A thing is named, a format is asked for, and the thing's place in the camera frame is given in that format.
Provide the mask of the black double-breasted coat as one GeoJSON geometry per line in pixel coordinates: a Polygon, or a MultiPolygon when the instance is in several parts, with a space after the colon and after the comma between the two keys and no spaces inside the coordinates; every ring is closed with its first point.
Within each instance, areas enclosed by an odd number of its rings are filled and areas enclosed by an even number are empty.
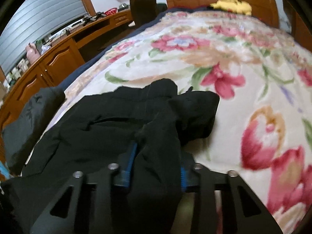
{"type": "Polygon", "coordinates": [[[1,184],[2,231],[31,233],[74,172],[116,163],[135,141],[131,186],[112,206],[113,233],[170,233],[183,196],[183,148],[210,135],[218,104],[211,91],[178,94],[170,79],[83,97],[45,129],[21,174],[1,184]]]}

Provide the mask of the floral bed blanket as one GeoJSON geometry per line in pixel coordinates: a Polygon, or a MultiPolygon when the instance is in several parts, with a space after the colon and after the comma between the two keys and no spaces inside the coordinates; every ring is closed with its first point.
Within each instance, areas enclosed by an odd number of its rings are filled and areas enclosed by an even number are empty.
{"type": "Polygon", "coordinates": [[[51,123],[86,95],[162,78],[220,96],[211,136],[190,150],[214,171],[238,171],[292,233],[311,206],[311,53],[253,17],[169,12],[79,76],[51,123]]]}

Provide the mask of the dark grey folded garment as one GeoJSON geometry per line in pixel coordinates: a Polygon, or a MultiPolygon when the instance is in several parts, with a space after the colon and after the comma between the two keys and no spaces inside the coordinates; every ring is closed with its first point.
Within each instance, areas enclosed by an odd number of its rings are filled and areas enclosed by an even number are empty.
{"type": "Polygon", "coordinates": [[[37,141],[66,96],[60,87],[41,88],[25,104],[18,119],[2,130],[7,167],[20,175],[37,141]]]}

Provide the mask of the wooden desk cabinet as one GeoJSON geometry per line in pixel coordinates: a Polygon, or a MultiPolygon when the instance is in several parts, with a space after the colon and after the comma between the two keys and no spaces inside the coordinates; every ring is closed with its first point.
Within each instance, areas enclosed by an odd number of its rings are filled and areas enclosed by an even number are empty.
{"type": "Polygon", "coordinates": [[[61,40],[44,53],[18,79],[1,106],[1,128],[14,122],[24,105],[41,88],[60,84],[86,62],[79,50],[101,35],[132,21],[131,11],[124,10],[89,23],[61,40]]]}

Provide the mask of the pink thermos jug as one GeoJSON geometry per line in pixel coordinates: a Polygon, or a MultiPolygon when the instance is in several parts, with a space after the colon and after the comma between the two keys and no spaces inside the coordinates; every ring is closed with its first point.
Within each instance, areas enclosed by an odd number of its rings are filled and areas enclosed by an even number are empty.
{"type": "Polygon", "coordinates": [[[35,44],[29,43],[25,50],[27,52],[27,60],[29,61],[29,64],[34,64],[35,61],[38,60],[38,58],[41,56],[38,49],[36,48],[35,44]]]}

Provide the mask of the wooden louvered wardrobe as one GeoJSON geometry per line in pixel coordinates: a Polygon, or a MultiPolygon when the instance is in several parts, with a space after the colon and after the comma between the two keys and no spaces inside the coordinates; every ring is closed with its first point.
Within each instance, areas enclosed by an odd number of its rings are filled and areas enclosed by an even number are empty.
{"type": "Polygon", "coordinates": [[[302,18],[295,11],[293,6],[287,0],[282,1],[284,12],[290,22],[291,35],[293,36],[295,41],[298,42],[302,47],[311,51],[312,41],[311,33],[308,27],[305,25],[302,18]]]}

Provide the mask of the red basket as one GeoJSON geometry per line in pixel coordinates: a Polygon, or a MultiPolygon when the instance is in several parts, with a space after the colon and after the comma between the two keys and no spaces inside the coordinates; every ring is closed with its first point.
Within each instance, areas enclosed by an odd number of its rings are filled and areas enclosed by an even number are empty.
{"type": "Polygon", "coordinates": [[[114,15],[118,12],[118,9],[116,7],[107,10],[106,12],[104,12],[105,16],[110,16],[110,15],[114,15]]]}

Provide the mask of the grey window blind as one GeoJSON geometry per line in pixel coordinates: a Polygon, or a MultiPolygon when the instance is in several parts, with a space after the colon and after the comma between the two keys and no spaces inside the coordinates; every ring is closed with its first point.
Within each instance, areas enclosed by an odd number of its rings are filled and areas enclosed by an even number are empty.
{"type": "Polygon", "coordinates": [[[8,74],[29,43],[86,14],[82,0],[26,0],[1,34],[1,68],[8,74]]]}

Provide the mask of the yellow plush toy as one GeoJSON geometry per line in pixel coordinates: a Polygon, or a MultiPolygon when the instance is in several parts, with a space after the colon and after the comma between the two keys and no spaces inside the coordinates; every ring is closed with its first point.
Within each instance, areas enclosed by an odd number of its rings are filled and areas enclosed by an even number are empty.
{"type": "Polygon", "coordinates": [[[240,0],[218,0],[216,3],[211,3],[210,7],[236,14],[252,15],[251,5],[248,2],[240,0]]]}

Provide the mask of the dark wooden chair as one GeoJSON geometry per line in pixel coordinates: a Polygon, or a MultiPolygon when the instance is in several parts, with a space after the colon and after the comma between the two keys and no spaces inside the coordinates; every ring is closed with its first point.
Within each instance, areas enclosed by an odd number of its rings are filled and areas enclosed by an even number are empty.
{"type": "Polygon", "coordinates": [[[136,27],[149,23],[157,17],[157,0],[129,0],[136,27]]]}

